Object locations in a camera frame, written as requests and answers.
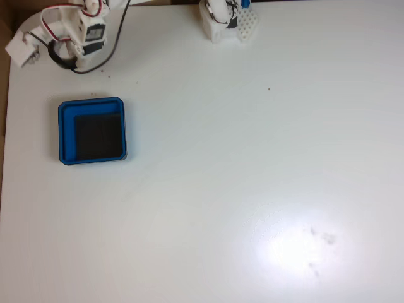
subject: black cable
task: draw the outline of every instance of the black cable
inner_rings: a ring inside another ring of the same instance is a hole
[[[93,67],[93,68],[91,68],[91,69],[89,69],[87,71],[77,71],[75,69],[70,69],[72,72],[74,72],[76,74],[87,74],[87,73],[89,73],[91,71],[95,71],[97,68],[100,68],[101,66],[103,66],[105,63],[107,63],[112,58],[112,56],[115,53],[116,47],[118,46],[119,36],[121,35],[121,30],[122,30],[122,26],[124,24],[126,11],[128,10],[128,7],[129,7],[130,3],[131,3],[131,0],[128,0],[128,3],[126,3],[125,10],[124,10],[124,13],[122,14],[122,18],[121,18],[121,24],[119,25],[118,33],[116,35],[114,48],[112,49],[112,52],[109,54],[109,56],[104,61],[102,61],[99,65],[97,65],[97,66],[95,66],[95,67]]]
[[[49,48],[48,43],[46,43],[45,41],[43,41],[41,38],[39,38],[37,35],[35,35],[32,32],[28,32],[28,34],[30,34],[31,36],[33,36],[35,39],[37,39],[40,43],[44,44],[47,48]]]

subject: wire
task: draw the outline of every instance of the wire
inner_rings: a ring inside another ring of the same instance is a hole
[[[114,48],[112,49],[112,52],[109,54],[109,56],[104,61],[102,61],[99,65],[94,66],[93,68],[91,68],[91,69],[89,69],[87,71],[76,71],[75,69],[71,69],[72,72],[74,72],[76,74],[87,74],[87,73],[89,73],[91,71],[95,71],[97,68],[100,68],[101,66],[103,66],[105,63],[107,63],[112,58],[112,56],[115,53],[116,47],[118,46],[119,36],[121,36],[121,30],[122,30],[122,26],[124,24],[126,11],[128,10],[128,7],[129,7],[130,3],[131,3],[131,0],[128,0],[128,3],[126,3],[125,10],[124,10],[124,12],[122,14],[122,17],[121,17],[121,23],[119,24],[119,29],[118,29],[118,32],[117,32],[117,35],[116,35]]]
[[[66,3],[66,4],[58,4],[58,5],[52,5],[52,6],[48,6],[47,8],[44,8],[41,12],[40,12],[40,19],[41,22],[43,24],[43,26],[46,28],[46,30],[48,31],[48,33],[52,36],[52,38],[56,41],[62,42],[62,41],[70,41],[71,39],[68,38],[63,38],[63,39],[59,39],[54,32],[51,30],[51,28],[49,27],[49,25],[46,23],[45,19],[44,19],[44,13],[48,10],[51,9],[56,9],[56,8],[66,8],[66,7],[70,7],[70,8],[82,8],[83,6],[80,4],[71,4],[71,3]]]
[[[87,13],[84,9],[82,10],[84,15],[86,15],[87,17],[91,17],[91,18],[98,17],[100,15],[101,11],[102,11],[102,0],[98,0],[98,11],[95,15],[91,15],[91,14]]]
[[[27,34],[33,36],[35,39],[37,39],[40,43],[44,44],[47,48],[49,48],[48,43],[46,43],[45,41],[43,41],[41,38],[39,38],[37,35],[35,35],[32,32],[28,32]]]

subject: smudge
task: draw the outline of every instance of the smudge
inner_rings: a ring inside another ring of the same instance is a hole
[[[309,265],[311,271],[312,271],[312,272],[314,273],[314,275],[316,276],[316,278],[319,278],[319,277],[320,277],[320,274],[319,274],[319,272],[318,272],[317,269],[316,269],[316,265],[315,265],[314,263],[311,263],[311,262],[310,262],[308,265]]]
[[[321,238],[327,243],[328,245],[334,245],[336,242],[336,236],[332,234],[323,234]]]

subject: blue tray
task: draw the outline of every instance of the blue tray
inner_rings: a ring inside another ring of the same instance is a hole
[[[59,159],[65,165],[126,158],[124,102],[66,101],[59,106]]]

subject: white breadboard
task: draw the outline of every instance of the white breadboard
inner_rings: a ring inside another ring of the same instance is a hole
[[[237,17],[237,36],[241,42],[246,42],[257,27],[258,15],[251,7],[242,8],[239,6]]]

